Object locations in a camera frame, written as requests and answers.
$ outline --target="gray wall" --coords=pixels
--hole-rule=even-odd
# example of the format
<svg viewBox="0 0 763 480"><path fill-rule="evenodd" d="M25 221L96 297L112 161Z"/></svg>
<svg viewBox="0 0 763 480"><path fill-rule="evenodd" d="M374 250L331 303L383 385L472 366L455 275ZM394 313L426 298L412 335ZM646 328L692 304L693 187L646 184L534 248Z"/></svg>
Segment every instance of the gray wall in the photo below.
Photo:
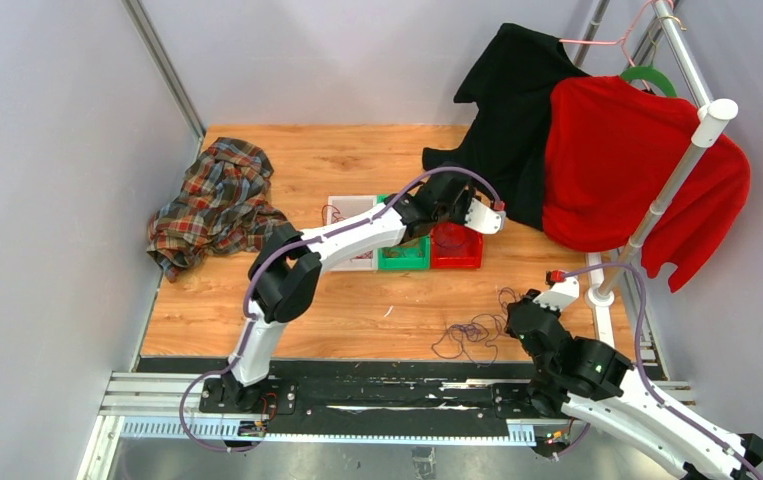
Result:
<svg viewBox="0 0 763 480"><path fill-rule="evenodd" d="M119 1L0 1L0 479L73 478L195 148Z"/></svg>
<svg viewBox="0 0 763 480"><path fill-rule="evenodd" d="M616 39L641 0L611 2ZM206 124L469 123L452 104L503 22L580 37L591 0L145 1ZM594 47L592 73L625 64Z"/></svg>
<svg viewBox="0 0 763 480"><path fill-rule="evenodd" d="M704 415L763 436L763 2L685 0L679 15L712 93L740 105L728 134L749 156L752 188L728 237L681 292L655 282L659 340ZM679 77L668 50L656 64Z"/></svg>

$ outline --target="red connector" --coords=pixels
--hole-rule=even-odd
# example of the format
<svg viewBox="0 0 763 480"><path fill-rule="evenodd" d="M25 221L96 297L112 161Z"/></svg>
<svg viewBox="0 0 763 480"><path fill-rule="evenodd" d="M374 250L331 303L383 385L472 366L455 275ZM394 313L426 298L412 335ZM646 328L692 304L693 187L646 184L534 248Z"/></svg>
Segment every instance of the red connector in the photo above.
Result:
<svg viewBox="0 0 763 480"><path fill-rule="evenodd" d="M556 283L562 283L564 280L566 280L564 273L566 272L562 272L561 270L552 270L551 272L547 272L546 283L550 287Z"/></svg>

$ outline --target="plastic basket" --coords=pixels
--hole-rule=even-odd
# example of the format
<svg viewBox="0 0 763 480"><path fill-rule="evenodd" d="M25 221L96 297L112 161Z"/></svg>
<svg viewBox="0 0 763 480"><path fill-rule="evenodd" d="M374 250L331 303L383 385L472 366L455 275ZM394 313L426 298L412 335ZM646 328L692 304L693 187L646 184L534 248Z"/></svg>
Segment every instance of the plastic basket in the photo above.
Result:
<svg viewBox="0 0 763 480"><path fill-rule="evenodd" d="M383 202L387 195L379 195ZM378 249L378 270L427 270L431 266L431 239L421 237L403 245Z"/></svg>
<svg viewBox="0 0 763 480"><path fill-rule="evenodd" d="M462 225L441 223L431 230L431 268L480 268L484 237Z"/></svg>
<svg viewBox="0 0 763 480"><path fill-rule="evenodd" d="M347 218L360 215L371 209L377 203L375 195L332 195L328 197L328 205L325 208L325 225L330 225ZM348 261L331 268L330 271L366 271L378 270L378 253L370 250L363 255L351 258Z"/></svg>

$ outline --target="red shirt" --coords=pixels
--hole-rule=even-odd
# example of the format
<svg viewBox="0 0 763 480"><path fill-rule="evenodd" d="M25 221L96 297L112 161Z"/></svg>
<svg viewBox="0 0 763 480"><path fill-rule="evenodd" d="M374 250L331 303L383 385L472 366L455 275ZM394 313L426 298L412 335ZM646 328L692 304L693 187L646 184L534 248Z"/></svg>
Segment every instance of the red shirt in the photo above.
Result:
<svg viewBox="0 0 763 480"><path fill-rule="evenodd" d="M552 92L543 229L575 250L624 245L699 125L696 107L637 90L619 77L561 81ZM677 266L676 291L705 264L749 192L746 156L723 135L706 152L646 239L650 277Z"/></svg>

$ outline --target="wooden platform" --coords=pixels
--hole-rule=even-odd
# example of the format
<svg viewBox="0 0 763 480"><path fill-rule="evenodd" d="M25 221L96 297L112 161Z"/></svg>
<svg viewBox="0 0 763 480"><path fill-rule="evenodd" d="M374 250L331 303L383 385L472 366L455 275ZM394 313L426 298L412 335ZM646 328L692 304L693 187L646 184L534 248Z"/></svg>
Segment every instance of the wooden platform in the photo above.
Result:
<svg viewBox="0 0 763 480"><path fill-rule="evenodd" d="M453 148L465 126L216 126L205 146L220 136L264 149L275 168L272 203L296 228L322 225L329 195L389 194L421 169L425 146ZM143 355L224 356L243 324L241 301L256 254L209 258L176 283L163 281L142 348ZM454 323L482 313L501 313L503 287L517 292L544 288L550 269L584 265L582 254L560 247L532 228L508 222L485 236L479 270L331 272L323 276L313 306L292 322L278 345L279 357L437 360L431 344ZM586 285L584 276L582 285ZM631 331L621 299L612 307L617 347L633 358ZM594 337L593 316L583 301L561 317L575 335ZM483 324L495 332L492 320ZM499 361L528 360L519 342L496 342ZM457 353L446 341L438 350ZM489 361L495 350L469 346Z"/></svg>

